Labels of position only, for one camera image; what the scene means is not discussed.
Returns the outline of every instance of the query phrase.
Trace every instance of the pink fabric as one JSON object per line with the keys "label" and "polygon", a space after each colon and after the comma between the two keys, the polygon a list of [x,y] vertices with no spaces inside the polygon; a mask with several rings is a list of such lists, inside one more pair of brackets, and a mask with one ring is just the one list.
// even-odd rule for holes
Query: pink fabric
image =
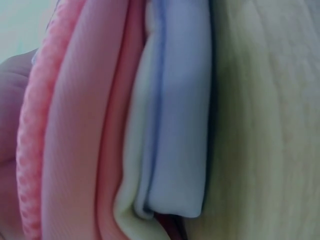
{"label": "pink fabric", "polygon": [[104,240],[127,239],[114,218],[122,180],[123,142],[131,90],[144,47],[144,0],[131,0],[116,75],[105,115],[97,180],[97,217]]}
{"label": "pink fabric", "polygon": [[97,167],[127,9],[128,0],[87,0],[68,46],[45,133],[41,212],[44,240],[106,238],[103,228],[112,216],[104,212],[106,222],[99,221],[98,225]]}
{"label": "pink fabric", "polygon": [[62,0],[31,70],[20,114],[16,177],[27,240],[41,239],[41,183],[45,129],[54,85],[85,0]]}

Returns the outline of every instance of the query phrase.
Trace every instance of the textured pink trim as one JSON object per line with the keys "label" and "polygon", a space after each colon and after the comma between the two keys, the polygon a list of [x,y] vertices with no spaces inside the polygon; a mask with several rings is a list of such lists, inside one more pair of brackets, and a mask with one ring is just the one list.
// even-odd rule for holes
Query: textured pink trim
{"label": "textured pink trim", "polygon": [[25,91],[17,135],[16,177],[27,240],[40,240],[45,129],[55,82],[85,0],[61,0],[48,26]]}

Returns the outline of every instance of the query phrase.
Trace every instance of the beige surface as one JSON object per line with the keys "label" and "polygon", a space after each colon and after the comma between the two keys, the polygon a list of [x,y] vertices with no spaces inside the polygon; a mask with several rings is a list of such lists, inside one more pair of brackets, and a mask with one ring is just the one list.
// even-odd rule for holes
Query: beige surface
{"label": "beige surface", "polygon": [[205,209],[186,220],[190,240],[320,240],[313,1],[215,0],[220,113]]}

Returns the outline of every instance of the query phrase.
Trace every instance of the light blue fabric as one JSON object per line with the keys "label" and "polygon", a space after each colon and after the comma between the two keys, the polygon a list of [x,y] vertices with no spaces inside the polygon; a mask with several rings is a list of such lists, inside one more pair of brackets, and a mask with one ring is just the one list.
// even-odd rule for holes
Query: light blue fabric
{"label": "light blue fabric", "polygon": [[158,131],[160,120],[160,90],[164,64],[164,21],[161,19],[160,4],[162,0],[152,0],[155,24],[155,54],[154,75],[150,78],[149,104],[147,107],[146,126],[144,131],[144,147],[141,161],[141,175],[137,196],[135,198],[135,213],[144,219],[153,217],[153,212],[148,209],[146,199],[151,186],[152,175],[155,168],[155,157],[158,145]]}
{"label": "light blue fabric", "polygon": [[153,0],[159,43],[139,187],[141,217],[197,217],[206,183],[212,79],[209,0]]}

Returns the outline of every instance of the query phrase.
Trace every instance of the stack of folded fabric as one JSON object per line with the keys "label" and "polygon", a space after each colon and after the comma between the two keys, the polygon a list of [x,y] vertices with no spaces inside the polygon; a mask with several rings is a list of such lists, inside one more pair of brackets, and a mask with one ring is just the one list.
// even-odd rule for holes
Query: stack of folded fabric
{"label": "stack of folded fabric", "polygon": [[209,0],[61,0],[20,115],[28,240],[182,240],[201,214]]}

